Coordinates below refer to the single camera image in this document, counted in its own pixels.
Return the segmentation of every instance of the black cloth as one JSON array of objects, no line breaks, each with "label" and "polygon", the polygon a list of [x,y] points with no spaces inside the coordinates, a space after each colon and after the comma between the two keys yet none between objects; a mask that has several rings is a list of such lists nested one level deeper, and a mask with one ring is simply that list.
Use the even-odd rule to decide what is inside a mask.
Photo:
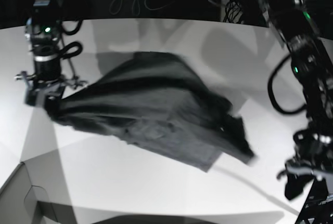
[{"label": "black cloth", "polygon": [[225,152],[253,156],[231,103],[209,91],[173,54],[137,52],[95,84],[46,106],[52,120],[115,135],[129,144],[207,171]]}]

